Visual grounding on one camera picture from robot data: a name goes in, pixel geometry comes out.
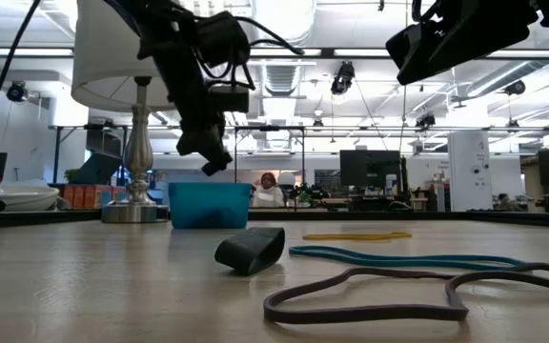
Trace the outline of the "thin dark purple rubber band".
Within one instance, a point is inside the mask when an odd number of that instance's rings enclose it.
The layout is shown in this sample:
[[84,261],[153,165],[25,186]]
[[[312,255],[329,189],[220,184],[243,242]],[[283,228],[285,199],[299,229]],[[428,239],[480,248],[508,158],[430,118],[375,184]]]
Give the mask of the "thin dark purple rubber band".
[[[396,278],[431,278],[445,282],[445,306],[428,304],[391,304],[361,306],[338,309],[318,309],[307,311],[280,310],[277,306],[286,300],[308,293],[316,293],[336,286],[352,276],[376,275]],[[480,280],[509,280],[527,283],[549,289],[549,263],[526,263],[509,270],[468,272],[458,275],[436,272],[385,270],[379,268],[351,268],[339,275],[267,296],[263,301],[264,319],[282,324],[335,324],[394,319],[429,319],[438,321],[462,322],[469,309],[464,306],[457,294],[463,284]]]

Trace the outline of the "black aluminium table frame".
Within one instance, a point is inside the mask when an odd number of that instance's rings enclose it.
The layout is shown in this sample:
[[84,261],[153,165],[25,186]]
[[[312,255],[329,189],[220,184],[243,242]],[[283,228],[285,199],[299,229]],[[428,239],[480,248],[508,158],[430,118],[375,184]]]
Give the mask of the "black aluminium table frame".
[[[94,221],[100,211],[0,212],[0,228]],[[530,212],[250,212],[251,221],[478,221],[549,227],[549,213]]]

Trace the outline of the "white shade silver table lamp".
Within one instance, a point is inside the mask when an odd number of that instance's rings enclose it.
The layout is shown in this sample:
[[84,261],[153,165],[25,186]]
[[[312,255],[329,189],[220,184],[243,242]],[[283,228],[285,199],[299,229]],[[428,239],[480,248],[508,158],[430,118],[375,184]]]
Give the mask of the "white shade silver table lamp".
[[123,167],[130,173],[126,196],[102,209],[104,223],[154,223],[167,208],[148,194],[153,166],[150,114],[170,111],[167,89],[150,59],[139,60],[139,38],[105,0],[77,0],[73,48],[72,98],[93,110],[129,113],[132,127]]

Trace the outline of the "black background table frame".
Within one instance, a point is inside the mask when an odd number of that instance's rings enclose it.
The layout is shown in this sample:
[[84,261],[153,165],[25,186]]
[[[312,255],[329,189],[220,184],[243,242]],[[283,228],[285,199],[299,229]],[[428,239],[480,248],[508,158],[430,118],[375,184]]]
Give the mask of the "black background table frame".
[[53,131],[53,158],[50,176],[52,183],[66,183],[66,171],[79,170],[99,155],[120,158],[131,130],[128,126],[114,124],[84,124],[49,126]]

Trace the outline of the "white ceramic bowl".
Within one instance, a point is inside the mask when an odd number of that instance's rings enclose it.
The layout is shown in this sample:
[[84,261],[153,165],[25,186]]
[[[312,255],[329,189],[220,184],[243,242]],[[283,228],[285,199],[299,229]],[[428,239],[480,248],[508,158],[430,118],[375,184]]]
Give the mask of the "white ceramic bowl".
[[48,186],[0,184],[5,212],[41,212],[56,205],[59,190]]

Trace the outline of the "long teal rubber band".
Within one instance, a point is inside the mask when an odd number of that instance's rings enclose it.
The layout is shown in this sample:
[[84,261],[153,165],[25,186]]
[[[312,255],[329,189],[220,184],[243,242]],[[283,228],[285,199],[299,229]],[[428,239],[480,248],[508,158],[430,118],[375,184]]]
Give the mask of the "long teal rubber band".
[[496,271],[508,270],[525,264],[525,261],[505,256],[471,254],[394,256],[354,252],[329,246],[291,247],[289,254],[323,258],[355,266],[374,268],[434,267],[469,271]]

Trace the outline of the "short wide black rubber band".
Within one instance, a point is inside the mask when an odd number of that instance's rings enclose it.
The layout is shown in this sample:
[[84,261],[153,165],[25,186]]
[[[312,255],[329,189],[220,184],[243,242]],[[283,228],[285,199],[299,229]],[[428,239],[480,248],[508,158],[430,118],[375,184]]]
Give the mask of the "short wide black rubber band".
[[214,260],[237,274],[250,276],[274,265],[284,247],[283,228],[251,227],[222,241],[214,253]]

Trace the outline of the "dark tilted screen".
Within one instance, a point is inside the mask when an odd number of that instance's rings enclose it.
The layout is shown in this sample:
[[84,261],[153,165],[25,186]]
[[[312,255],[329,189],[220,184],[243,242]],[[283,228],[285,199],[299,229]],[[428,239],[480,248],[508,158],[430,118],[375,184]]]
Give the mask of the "dark tilted screen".
[[110,185],[112,176],[122,165],[122,158],[94,152],[69,181],[78,185]]

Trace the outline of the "blue plastic bin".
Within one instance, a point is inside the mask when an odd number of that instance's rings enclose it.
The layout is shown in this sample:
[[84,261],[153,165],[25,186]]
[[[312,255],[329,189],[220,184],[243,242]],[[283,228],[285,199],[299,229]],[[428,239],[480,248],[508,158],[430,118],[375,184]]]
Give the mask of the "blue plastic bin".
[[252,187],[245,183],[170,183],[169,208],[175,229],[244,229]]

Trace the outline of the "black background station frame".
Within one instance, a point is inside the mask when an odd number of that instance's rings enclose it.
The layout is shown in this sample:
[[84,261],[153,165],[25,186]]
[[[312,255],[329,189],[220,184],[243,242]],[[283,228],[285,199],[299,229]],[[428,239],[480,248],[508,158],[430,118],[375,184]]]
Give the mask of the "black background station frame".
[[[306,182],[306,163],[305,163],[305,139],[306,128],[304,126],[278,126],[278,125],[251,125],[251,126],[234,126],[234,179],[237,178],[237,145],[239,143],[238,133],[245,131],[246,133],[252,133],[253,131],[273,132],[273,131],[287,131],[290,136],[295,139],[301,145],[301,182]],[[292,135],[293,131],[299,131],[300,138]]]

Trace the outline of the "person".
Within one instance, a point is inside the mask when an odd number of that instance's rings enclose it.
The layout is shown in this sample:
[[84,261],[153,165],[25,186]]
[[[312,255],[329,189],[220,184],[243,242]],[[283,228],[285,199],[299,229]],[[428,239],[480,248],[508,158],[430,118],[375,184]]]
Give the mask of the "person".
[[496,210],[501,212],[521,212],[522,208],[507,193],[500,193],[498,195]]
[[275,176],[271,172],[261,175],[259,187],[254,192],[253,206],[255,208],[281,208],[284,206],[284,195],[277,186]]

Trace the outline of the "yellow rubber band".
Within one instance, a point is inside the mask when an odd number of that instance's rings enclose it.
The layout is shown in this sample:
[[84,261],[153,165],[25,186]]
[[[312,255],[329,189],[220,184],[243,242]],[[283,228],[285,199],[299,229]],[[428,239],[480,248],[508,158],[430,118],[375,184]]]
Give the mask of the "yellow rubber band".
[[307,234],[303,235],[304,240],[326,241],[326,240],[352,240],[352,241],[379,241],[399,238],[412,238],[408,232],[388,232],[388,233],[327,233],[327,234]]

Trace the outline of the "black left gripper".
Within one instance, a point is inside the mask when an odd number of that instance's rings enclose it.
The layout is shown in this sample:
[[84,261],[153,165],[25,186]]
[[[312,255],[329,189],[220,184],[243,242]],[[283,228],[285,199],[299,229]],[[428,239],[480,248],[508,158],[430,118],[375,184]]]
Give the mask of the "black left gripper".
[[184,78],[174,99],[181,120],[183,135],[178,140],[181,155],[198,153],[207,163],[201,170],[213,175],[233,161],[223,145],[223,116],[210,101],[210,95],[200,71],[192,71]]

